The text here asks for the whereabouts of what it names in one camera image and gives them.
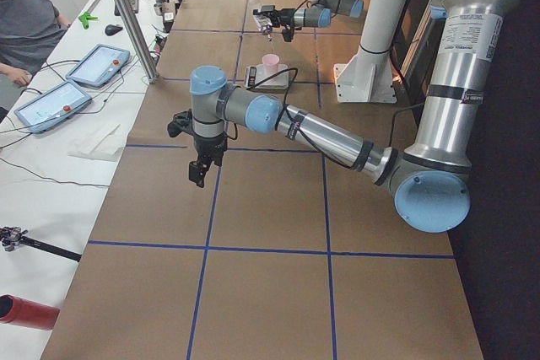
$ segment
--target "computer mouse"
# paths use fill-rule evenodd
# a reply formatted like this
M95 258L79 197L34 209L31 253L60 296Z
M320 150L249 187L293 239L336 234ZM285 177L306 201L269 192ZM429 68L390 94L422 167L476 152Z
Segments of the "computer mouse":
M105 27L105 34L107 35L114 35L119 31L124 30L124 28L121 25L118 24L109 24Z

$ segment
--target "red cylinder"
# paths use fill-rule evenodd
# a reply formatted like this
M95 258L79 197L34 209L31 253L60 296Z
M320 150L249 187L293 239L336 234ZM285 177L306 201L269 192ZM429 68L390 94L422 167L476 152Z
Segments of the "red cylinder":
M3 295L0 297L0 322L28 328L51 330L60 309L27 299Z

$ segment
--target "gray t-shirt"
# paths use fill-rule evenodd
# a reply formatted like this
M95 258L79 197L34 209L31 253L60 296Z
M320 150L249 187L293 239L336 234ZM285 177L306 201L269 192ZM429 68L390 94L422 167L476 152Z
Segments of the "gray t-shirt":
M50 0L0 0L0 62L36 74L66 32Z

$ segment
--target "white table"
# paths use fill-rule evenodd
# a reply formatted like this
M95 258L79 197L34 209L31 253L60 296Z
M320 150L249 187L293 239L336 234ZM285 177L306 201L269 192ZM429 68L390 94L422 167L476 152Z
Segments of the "white table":
M89 0L84 10L93 3ZM161 17L154 13L154 0L140 0L138 22L145 40L150 45L163 29ZM145 72L126 30L106 36L108 24L121 24L122 19L113 14L114 1L100 0L91 12L99 20L90 21L84 30L76 20L62 41L48 58L48 63L62 60L78 60L96 44L104 43L127 49L134 56L133 68L122 69L125 83L111 96L111 90L94 99L85 112L98 110L105 97L104 109L94 115L76 115L50 132L31 135L22 142L4 148L0 158L22 165L42 176L56 180L78 183L109 185L115 173L117 161L82 159L68 156L71 142L101 126L119 124L116 133L126 136L132 128L148 87ZM73 63L56 66L64 76ZM61 82L51 70L44 69L32 79L31 88L47 91ZM89 90L95 95L99 90ZM8 117L15 126L22 126L13 111L37 94L22 94ZM23 137L13 129L6 118L0 124L0 145L6 145ZM0 222L1 227L28 229L28 236L66 250L82 253L94 226L95 219L107 192L106 187L59 185L41 180L34 175L0 161ZM78 263L28 246L13 252L0 251L0 295L11 294L42 304L61 308ZM35 360L51 335L50 331L34 330L15 325L0 325L0 359Z

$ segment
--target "blue tablet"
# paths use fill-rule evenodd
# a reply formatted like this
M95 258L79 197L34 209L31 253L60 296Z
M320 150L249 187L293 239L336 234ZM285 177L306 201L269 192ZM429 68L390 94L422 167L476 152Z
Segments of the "blue tablet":
M109 82L129 60L129 51L98 44L69 73L66 79L100 88Z
M30 132L45 132L90 104L92 98L67 80L15 110Z

